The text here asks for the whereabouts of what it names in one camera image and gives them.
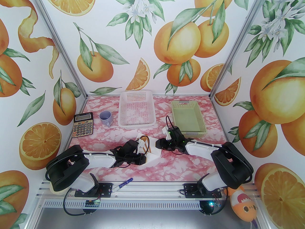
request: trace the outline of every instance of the black bracket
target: black bracket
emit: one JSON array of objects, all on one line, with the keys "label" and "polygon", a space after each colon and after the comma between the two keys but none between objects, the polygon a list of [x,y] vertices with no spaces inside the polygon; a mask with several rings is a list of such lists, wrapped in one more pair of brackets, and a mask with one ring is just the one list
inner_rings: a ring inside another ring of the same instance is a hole
[{"label": "black bracket", "polygon": [[80,198],[110,198],[111,196],[111,190],[113,183],[98,183],[99,187],[95,194],[88,192],[83,192],[82,190],[75,190],[75,197]]},{"label": "black bracket", "polygon": [[201,193],[198,189],[196,183],[185,183],[183,184],[184,195],[186,198],[221,198],[220,189],[215,189],[213,191],[206,191]]}]

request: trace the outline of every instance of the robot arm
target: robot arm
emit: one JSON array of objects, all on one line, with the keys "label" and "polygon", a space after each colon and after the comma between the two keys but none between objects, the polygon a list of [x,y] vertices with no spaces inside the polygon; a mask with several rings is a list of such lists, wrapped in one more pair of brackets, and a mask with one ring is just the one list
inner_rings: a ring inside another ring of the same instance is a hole
[{"label": "robot arm", "polygon": [[98,181],[93,174],[83,171],[97,167],[119,167],[124,162],[145,164],[145,154],[137,152],[140,145],[143,145],[143,141],[129,140],[123,146],[103,153],[86,151],[80,145],[73,145],[47,164],[46,179],[51,182],[55,192],[72,187],[95,194],[99,187]]},{"label": "robot arm", "polygon": [[215,163],[217,171],[202,177],[197,185],[205,193],[220,187],[237,189],[241,184],[252,179],[253,168],[239,150],[230,142],[220,146],[197,142],[185,138],[176,126],[163,129],[166,138],[159,139],[156,147],[159,149],[178,150],[186,155],[196,155],[207,158]]}]

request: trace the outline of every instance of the calculator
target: calculator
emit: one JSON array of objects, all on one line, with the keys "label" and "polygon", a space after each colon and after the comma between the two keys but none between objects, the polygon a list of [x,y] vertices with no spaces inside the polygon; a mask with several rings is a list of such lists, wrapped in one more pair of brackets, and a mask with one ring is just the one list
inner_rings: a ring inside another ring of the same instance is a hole
[{"label": "calculator", "polygon": [[93,134],[93,113],[82,113],[74,116],[72,137]]}]

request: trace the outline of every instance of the cartoon fish toy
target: cartoon fish toy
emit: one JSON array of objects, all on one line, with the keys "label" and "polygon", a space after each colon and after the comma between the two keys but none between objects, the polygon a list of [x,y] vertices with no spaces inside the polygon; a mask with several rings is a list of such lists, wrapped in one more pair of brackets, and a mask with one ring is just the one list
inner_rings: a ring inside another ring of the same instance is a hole
[{"label": "cartoon fish toy", "polygon": [[228,195],[230,196],[231,207],[235,214],[244,221],[252,222],[257,228],[255,221],[257,207],[253,200],[245,194],[244,188],[240,186],[235,190],[228,187]]}]

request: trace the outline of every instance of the blue mug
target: blue mug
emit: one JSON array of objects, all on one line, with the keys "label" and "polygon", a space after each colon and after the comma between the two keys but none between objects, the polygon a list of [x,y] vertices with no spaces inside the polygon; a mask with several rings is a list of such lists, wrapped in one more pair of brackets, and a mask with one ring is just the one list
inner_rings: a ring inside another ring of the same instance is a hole
[{"label": "blue mug", "polygon": [[102,124],[110,127],[112,121],[113,121],[113,117],[110,111],[103,111],[99,114],[99,118],[102,122]]}]

